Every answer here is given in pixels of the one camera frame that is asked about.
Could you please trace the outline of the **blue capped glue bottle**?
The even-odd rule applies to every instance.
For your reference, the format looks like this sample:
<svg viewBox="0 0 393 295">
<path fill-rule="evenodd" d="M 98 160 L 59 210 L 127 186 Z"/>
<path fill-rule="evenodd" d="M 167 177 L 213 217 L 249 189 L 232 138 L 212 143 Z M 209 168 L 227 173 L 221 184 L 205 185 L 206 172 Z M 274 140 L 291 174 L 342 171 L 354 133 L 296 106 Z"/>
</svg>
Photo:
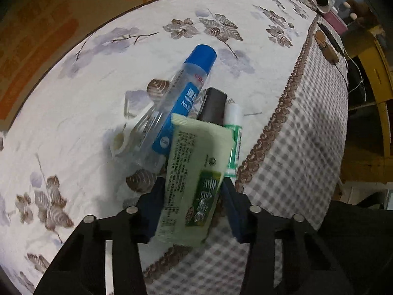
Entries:
<svg viewBox="0 0 393 295">
<path fill-rule="evenodd" d="M 168 91 L 154 108 L 143 130 L 135 161 L 142 169 L 157 174 L 170 153 L 173 113 L 187 116 L 216 60 L 216 51 L 197 45 L 182 64 Z"/>
</svg>

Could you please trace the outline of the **white green lip balm stick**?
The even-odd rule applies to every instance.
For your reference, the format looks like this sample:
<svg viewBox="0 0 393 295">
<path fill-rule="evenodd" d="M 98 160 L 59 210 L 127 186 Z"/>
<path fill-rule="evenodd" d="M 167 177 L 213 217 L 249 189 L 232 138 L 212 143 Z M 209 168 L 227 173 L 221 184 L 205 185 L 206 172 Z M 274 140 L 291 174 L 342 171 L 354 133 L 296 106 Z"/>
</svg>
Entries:
<svg viewBox="0 0 393 295">
<path fill-rule="evenodd" d="M 239 167 L 240 146 L 242 140 L 242 108 L 236 103 L 229 103 L 225 106 L 223 126 L 232 131 L 232 138 L 235 142 L 232 147 L 230 158 L 228 160 L 226 177 L 229 177 L 233 183 L 236 182 L 237 170 Z"/>
</svg>

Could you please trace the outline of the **black marker pen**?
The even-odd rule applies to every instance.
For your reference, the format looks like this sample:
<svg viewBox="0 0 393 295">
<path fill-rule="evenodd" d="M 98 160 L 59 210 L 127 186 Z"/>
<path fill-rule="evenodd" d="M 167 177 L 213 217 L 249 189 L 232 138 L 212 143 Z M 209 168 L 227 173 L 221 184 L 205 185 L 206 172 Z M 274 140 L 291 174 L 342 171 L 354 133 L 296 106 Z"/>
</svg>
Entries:
<svg viewBox="0 0 393 295">
<path fill-rule="evenodd" d="M 208 88 L 197 120 L 223 125 L 227 94 L 216 88 Z"/>
</svg>

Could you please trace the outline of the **white plastic clip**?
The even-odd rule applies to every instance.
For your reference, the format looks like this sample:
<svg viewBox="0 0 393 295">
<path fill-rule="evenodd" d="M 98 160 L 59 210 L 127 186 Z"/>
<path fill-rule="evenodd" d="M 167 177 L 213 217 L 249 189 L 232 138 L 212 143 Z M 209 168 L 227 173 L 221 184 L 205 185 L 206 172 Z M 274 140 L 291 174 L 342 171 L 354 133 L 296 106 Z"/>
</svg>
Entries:
<svg viewBox="0 0 393 295">
<path fill-rule="evenodd" d="M 154 102 L 148 100 L 141 108 L 128 103 L 126 106 L 126 121 L 119 125 L 110 141 L 110 150 L 113 157 L 126 155 L 136 145 L 142 129 L 153 113 Z"/>
</svg>

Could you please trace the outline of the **floral white bed sheet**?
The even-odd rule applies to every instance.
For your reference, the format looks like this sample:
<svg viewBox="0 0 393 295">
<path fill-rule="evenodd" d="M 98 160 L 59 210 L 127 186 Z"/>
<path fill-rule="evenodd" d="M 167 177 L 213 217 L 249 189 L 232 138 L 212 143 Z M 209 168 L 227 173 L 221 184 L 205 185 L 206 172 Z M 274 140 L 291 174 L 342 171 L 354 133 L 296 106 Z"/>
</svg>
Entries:
<svg viewBox="0 0 393 295">
<path fill-rule="evenodd" d="M 34 293 L 85 216 L 117 214 L 165 175 L 172 114 L 196 118 L 209 88 L 236 109 L 237 189 L 319 228 L 348 118 L 325 26 L 307 0 L 159 0 L 72 49 L 1 133 L 1 268 L 17 291 Z"/>
</svg>

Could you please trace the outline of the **tan wooden charger plug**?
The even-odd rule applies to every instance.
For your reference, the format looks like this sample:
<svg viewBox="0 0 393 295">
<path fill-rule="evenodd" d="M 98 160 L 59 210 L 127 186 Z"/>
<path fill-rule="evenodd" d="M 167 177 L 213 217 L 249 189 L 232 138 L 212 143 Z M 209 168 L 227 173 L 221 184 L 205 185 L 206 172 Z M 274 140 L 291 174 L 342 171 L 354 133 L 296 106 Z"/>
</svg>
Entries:
<svg viewBox="0 0 393 295">
<path fill-rule="evenodd" d="M 317 30 L 314 34 L 314 38 L 318 44 L 318 47 L 320 48 L 321 52 L 323 53 L 324 58 L 331 65 L 336 65 L 339 62 L 338 55 L 336 54 L 336 52 L 332 48 L 332 46 L 326 42 L 325 34 L 322 31 Z"/>
</svg>

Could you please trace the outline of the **black power bank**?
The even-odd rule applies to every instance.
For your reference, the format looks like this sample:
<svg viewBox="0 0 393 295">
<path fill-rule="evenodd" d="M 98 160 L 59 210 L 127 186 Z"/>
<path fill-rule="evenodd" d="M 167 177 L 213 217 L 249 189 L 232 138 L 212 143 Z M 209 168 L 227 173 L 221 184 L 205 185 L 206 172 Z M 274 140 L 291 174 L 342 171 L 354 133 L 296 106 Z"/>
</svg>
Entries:
<svg viewBox="0 0 393 295">
<path fill-rule="evenodd" d="M 325 34 L 325 36 L 328 38 L 329 42 L 332 44 L 332 46 L 334 47 L 334 49 L 341 54 L 341 56 L 345 57 L 345 54 L 342 50 L 342 48 L 340 47 L 340 45 L 338 44 L 338 42 L 336 41 L 336 39 L 334 38 L 334 36 L 332 35 L 332 33 L 329 31 L 329 29 L 322 23 L 318 23 L 318 26 L 320 27 L 320 29 L 323 31 L 323 33 Z"/>
</svg>

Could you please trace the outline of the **cardboard box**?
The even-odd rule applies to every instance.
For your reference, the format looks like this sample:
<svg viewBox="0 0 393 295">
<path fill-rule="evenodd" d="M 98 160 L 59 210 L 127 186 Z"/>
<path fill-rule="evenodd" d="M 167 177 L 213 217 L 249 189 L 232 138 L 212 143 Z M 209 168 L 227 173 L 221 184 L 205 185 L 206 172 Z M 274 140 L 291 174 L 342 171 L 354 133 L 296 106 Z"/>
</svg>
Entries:
<svg viewBox="0 0 393 295">
<path fill-rule="evenodd" d="M 154 0 L 15 0 L 1 19 L 1 121 L 9 124 L 59 57 L 119 15 Z"/>
</svg>

